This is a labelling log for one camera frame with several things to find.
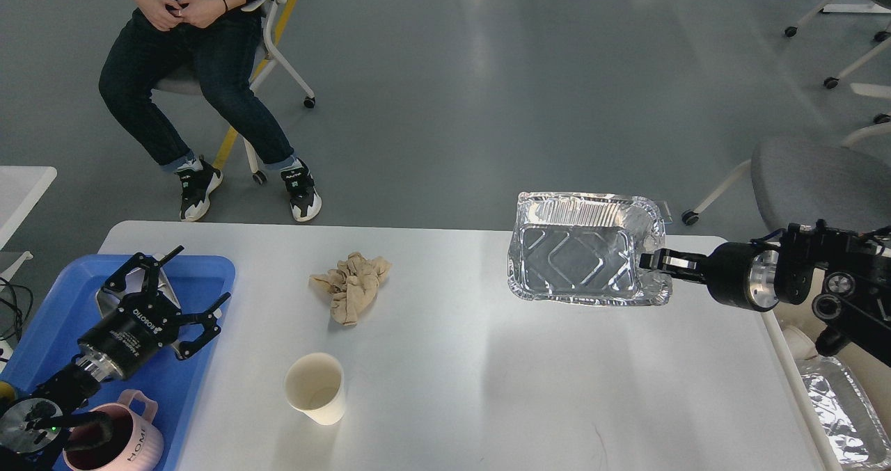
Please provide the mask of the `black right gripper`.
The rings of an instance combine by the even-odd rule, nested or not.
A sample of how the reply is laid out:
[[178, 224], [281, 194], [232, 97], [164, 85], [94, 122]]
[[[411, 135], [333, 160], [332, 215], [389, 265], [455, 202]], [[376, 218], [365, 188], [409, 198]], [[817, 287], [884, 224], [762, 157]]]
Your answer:
[[769, 312], [779, 303], [773, 286], [778, 259], [776, 249], [725, 243], [707, 256], [659, 248], [642, 253], [639, 268], [706, 285], [716, 302]]

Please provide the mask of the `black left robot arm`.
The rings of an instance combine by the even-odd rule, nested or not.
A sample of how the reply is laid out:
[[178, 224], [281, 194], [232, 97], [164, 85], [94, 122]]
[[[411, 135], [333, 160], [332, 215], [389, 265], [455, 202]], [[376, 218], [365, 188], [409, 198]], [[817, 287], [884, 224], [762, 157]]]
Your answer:
[[67, 265], [2, 372], [3, 470], [61, 470], [115, 442], [103, 404], [136, 401], [159, 429], [130, 457], [171, 470], [221, 332], [235, 265], [222, 256], [87, 255]]

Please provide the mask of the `person's other hand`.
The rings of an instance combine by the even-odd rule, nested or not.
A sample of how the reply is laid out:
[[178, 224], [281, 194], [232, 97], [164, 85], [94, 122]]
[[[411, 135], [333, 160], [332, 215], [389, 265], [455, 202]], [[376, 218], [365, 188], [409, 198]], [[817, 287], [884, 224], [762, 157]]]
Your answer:
[[173, 0], [134, 0], [144, 17], [159, 31], [170, 31], [182, 23], [178, 3]]

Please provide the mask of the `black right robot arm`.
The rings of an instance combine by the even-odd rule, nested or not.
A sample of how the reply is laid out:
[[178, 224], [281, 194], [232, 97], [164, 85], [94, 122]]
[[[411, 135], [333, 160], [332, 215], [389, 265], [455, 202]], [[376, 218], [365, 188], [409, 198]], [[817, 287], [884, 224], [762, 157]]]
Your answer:
[[889, 227], [858, 232], [826, 221], [789, 224], [751, 239], [726, 242], [710, 255], [659, 248], [638, 263], [701, 284], [716, 302], [755, 312], [807, 303], [825, 324], [816, 340], [824, 356], [855, 344], [890, 363]]

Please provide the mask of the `person's hand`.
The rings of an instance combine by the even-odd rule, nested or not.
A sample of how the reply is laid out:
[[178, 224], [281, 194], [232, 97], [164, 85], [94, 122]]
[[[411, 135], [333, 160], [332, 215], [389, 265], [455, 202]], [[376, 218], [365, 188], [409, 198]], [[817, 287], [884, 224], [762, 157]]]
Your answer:
[[175, 17], [200, 29], [209, 27], [228, 11], [226, 0], [179, 0], [178, 4]]

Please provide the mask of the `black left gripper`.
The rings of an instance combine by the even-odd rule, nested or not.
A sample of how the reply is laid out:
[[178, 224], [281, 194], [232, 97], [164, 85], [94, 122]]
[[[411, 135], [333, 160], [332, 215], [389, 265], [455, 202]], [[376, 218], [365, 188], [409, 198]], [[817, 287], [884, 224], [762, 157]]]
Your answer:
[[[122, 381], [130, 379], [160, 349], [171, 343], [176, 359], [190, 359], [220, 334], [216, 311], [230, 299], [231, 293], [221, 294], [203, 312], [180, 314], [181, 303], [163, 266], [182, 251], [184, 246], [176, 247], [163, 257], [159, 253], [153, 256], [135, 253], [102, 284], [101, 311], [110, 313], [81, 335], [77, 344], [87, 358], [108, 364], [106, 376]], [[155, 300], [124, 297], [142, 291], [154, 262], [159, 265], [158, 290], [165, 297]], [[197, 338], [176, 338], [179, 329], [193, 325], [203, 327]]]

